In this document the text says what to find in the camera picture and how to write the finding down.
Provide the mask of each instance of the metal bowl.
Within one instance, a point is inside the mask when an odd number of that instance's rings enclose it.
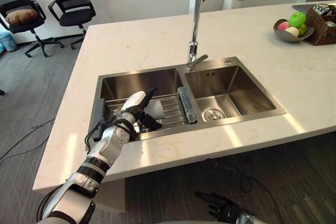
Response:
[[[286,19],[279,19],[273,26],[274,29],[274,33],[276,34],[276,36],[284,41],[287,42],[298,42],[298,41],[302,41],[306,38],[308,38],[310,35],[312,35],[312,33],[314,32],[314,28],[313,27],[307,27],[307,31],[300,37],[295,37],[293,34],[284,31],[284,30],[278,30],[278,26],[282,23],[288,21]]]

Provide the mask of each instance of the kitchen sink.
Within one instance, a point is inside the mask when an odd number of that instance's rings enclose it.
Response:
[[[153,87],[158,90],[152,100],[160,100],[164,110],[163,126],[150,131],[134,125],[140,140],[285,113],[247,68],[230,57],[203,61],[195,71],[177,65],[99,76],[90,129],[120,109],[130,95]],[[103,130],[92,135],[91,146]]]
[[[186,73],[205,122],[276,109],[240,66]]]

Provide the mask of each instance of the black office chair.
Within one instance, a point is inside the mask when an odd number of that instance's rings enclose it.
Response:
[[[53,5],[57,3],[61,11],[63,12],[62,16],[58,18],[56,15]],[[88,6],[87,9],[73,10],[66,12],[66,10],[74,9],[77,7]],[[84,40],[85,29],[83,28],[83,24],[89,22],[92,17],[96,15],[95,9],[91,4],[90,0],[55,0],[50,3],[48,6],[50,12],[53,16],[59,21],[61,26],[79,26],[83,30],[83,37],[75,42],[71,43],[72,50],[75,49],[74,44],[80,43]]]
[[[22,33],[24,31],[31,31],[32,34],[34,34],[37,44],[35,44],[33,47],[31,47],[29,50],[25,52],[27,57],[31,57],[29,52],[33,51],[34,49],[40,47],[42,49],[42,52],[45,57],[48,57],[46,52],[44,51],[44,46],[48,44],[59,44],[60,47],[64,47],[61,42],[55,41],[53,38],[50,38],[53,41],[48,40],[41,40],[35,33],[34,28],[39,27],[44,23],[44,20],[46,19],[46,15],[44,14],[43,10],[39,6],[39,4],[34,1],[34,0],[0,0],[0,13],[1,15],[6,18],[6,16],[15,11],[15,10],[20,10],[20,9],[34,9],[39,13],[38,17],[34,20],[32,20],[30,23],[27,24],[22,24],[22,25],[9,25],[9,28],[7,25],[4,23],[4,21],[0,18],[0,23],[1,25],[11,31],[13,34],[15,33]]]

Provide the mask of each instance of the faucet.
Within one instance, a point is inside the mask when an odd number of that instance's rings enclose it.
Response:
[[[198,63],[208,58],[208,55],[202,55],[201,57],[197,58],[198,42],[196,39],[197,39],[197,30],[198,30],[200,12],[201,12],[201,0],[196,0],[195,11],[194,11],[194,29],[193,29],[192,39],[189,42],[189,56],[188,56],[188,61],[186,64],[186,68],[188,71],[195,70],[195,67]]]

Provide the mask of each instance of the countertop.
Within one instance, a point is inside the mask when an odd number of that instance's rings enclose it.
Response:
[[[126,144],[103,182],[282,144],[336,130],[336,45],[280,41],[273,24],[291,4],[202,13],[198,55],[236,56],[286,114]],[[184,64],[193,16],[90,26],[33,190],[45,193],[85,160],[99,75]]]

